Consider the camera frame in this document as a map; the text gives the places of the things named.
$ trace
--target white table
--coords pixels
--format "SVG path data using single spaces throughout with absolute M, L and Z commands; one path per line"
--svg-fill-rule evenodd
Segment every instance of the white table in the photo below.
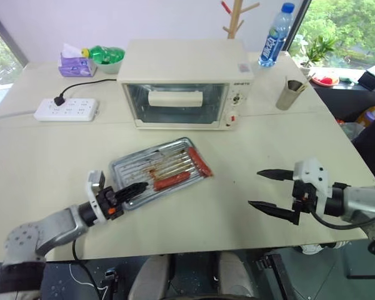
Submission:
M 87 201 L 84 183 L 89 170 L 104 170 L 112 184 L 108 165 L 113 159 L 181 136 L 192 139 L 214 177 L 92 227 L 77 243 L 84 258 L 365 238 L 360 229 L 328 229 L 308 214 L 302 214 L 300 226 L 295 226 L 247 203 L 269 201 L 290 209 L 293 183 L 272 181 L 256 172 L 292 169 L 296 161 L 311 156 L 327 168 L 330 184 L 375 184 L 313 89 L 305 90 L 288 111 L 274 107 L 285 75 L 304 79 L 287 54 L 271 69 L 256 68 L 255 74 L 252 98 L 233 131 L 137 130 L 115 82 L 76 87 L 67 94 L 100 101 L 100 113 L 92 123 L 43 123 L 30 114 L 0 120 L 0 260 L 3 241 L 12 228 Z M 30 64 L 0 105 L 0 116 L 36 109 L 42 98 L 57 96 L 70 84 L 108 77 L 63 78 L 55 64 Z M 72 259 L 71 248 L 56 248 L 48 258 Z

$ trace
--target oven label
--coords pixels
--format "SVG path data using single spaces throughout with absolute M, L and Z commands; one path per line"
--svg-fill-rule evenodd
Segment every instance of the oven label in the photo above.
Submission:
M 237 66 L 239 67 L 239 71 L 241 73 L 250 72 L 250 67 L 248 64 L 237 64 Z

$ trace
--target potted plant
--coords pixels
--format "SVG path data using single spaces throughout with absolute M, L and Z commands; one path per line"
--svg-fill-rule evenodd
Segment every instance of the potted plant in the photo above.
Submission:
M 336 40 L 333 38 L 324 39 L 322 36 L 315 38 L 310 44 L 309 49 L 306 50 L 307 60 L 300 64 L 300 70 L 305 76 L 308 76 L 310 67 L 313 66 L 314 63 L 318 63 L 324 59 L 328 52 L 334 51 L 333 45 L 335 42 Z

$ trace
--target metal baking tray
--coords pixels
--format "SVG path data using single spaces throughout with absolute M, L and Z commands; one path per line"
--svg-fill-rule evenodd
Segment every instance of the metal baking tray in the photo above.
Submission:
M 132 201 L 124 202 L 122 204 L 124 209 L 128 211 L 136 209 L 149 201 L 173 193 L 204 179 L 204 176 L 192 162 L 187 152 L 188 147 L 194 147 L 194 144 L 189 138 L 182 137 L 111 162 L 110 170 L 112 178 L 118 189 L 125 188 L 132 183 L 147 182 L 149 184 L 142 194 L 133 198 Z M 191 173 L 188 180 L 162 191 L 155 191 L 153 189 L 153 178 L 160 180 L 183 171 Z

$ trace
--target toaster oven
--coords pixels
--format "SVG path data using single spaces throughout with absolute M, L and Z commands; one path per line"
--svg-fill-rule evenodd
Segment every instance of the toaster oven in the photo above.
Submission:
M 227 130 L 253 83 L 241 41 L 132 40 L 117 82 L 137 128 Z

